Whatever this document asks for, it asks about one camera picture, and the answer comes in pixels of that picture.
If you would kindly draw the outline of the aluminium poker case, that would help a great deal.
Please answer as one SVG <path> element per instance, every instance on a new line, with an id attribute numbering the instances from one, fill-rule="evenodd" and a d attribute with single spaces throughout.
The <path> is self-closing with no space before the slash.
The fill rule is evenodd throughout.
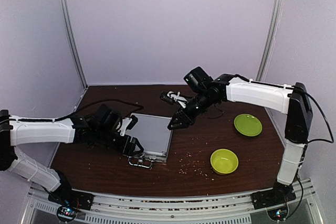
<path id="1" fill-rule="evenodd" d="M 167 128 L 171 118 L 165 116 L 132 113 L 137 124 L 126 134 L 136 137 L 144 148 L 139 156 L 128 156 L 131 166 L 151 169 L 154 163 L 167 162 L 173 131 Z"/>

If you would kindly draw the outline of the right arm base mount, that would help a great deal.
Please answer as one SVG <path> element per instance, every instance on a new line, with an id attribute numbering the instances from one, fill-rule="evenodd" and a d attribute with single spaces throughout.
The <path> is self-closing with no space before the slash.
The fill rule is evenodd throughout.
<path id="1" fill-rule="evenodd" d="M 275 181 L 271 189 L 251 194 L 254 209 L 267 208 L 268 217 L 276 222 L 285 221 L 290 214 L 288 203 L 296 199 L 292 185 Z"/>

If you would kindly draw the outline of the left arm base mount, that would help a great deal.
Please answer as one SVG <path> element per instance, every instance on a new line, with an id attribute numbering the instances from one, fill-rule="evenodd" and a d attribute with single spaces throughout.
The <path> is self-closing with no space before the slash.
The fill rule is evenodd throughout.
<path id="1" fill-rule="evenodd" d="M 75 191 L 66 176 L 56 171 L 60 178 L 60 186 L 55 191 L 46 191 L 48 200 L 59 204 L 56 217 L 61 223 L 70 223 L 75 220 L 81 210 L 90 210 L 93 194 Z"/>

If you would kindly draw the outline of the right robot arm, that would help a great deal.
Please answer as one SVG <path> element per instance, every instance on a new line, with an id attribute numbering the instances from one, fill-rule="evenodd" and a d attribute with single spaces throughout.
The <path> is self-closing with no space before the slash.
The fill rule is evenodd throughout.
<path id="1" fill-rule="evenodd" d="M 207 152 L 216 147 L 235 151 L 239 157 L 238 169 L 231 175 L 212 172 L 209 179 L 169 172 L 164 194 L 188 197 L 261 190 L 274 185 L 277 177 L 294 175 L 294 169 L 283 167 L 280 157 L 287 147 L 276 140 L 270 127 L 266 127 L 260 136 L 248 138 L 232 133 L 228 120 L 224 120 L 224 126 L 205 121 L 195 123 L 196 117 L 210 105 L 222 101 L 229 114 L 247 109 L 265 119 L 265 110 L 270 109 L 284 115 L 287 144 L 297 144 L 300 139 L 309 144 L 303 175 L 311 177 L 319 194 L 331 197 L 335 194 L 335 158 L 326 157 L 329 152 L 326 141 L 318 138 L 316 129 L 311 131 L 312 138 L 308 138 L 306 132 L 306 120 L 311 118 L 312 112 L 307 102 L 312 97 L 320 102 L 326 115 L 335 117 L 335 83 L 325 76 L 320 76 L 317 82 L 309 81 L 305 95 L 280 85 L 252 83 L 228 74 L 208 83 L 186 108 L 176 112 L 174 119 L 181 128 L 194 124 L 197 133 L 211 143 Z"/>

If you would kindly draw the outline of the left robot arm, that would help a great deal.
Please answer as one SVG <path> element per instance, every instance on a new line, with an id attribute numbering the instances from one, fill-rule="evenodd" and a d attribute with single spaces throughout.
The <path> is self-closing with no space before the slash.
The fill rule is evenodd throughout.
<path id="1" fill-rule="evenodd" d="M 48 168 L 19 149 L 29 143 L 88 144 L 110 148 L 124 156 L 142 155 L 143 146 L 136 137 L 126 134 L 138 122 L 130 112 L 121 112 L 106 105 L 107 100 L 91 102 L 77 111 L 93 105 L 97 111 L 86 116 L 73 112 L 60 118 L 38 119 L 11 116 L 1 110 L 1 170 L 14 172 L 29 182 L 39 184 L 64 205 L 71 205 L 76 197 L 66 176 Z"/>

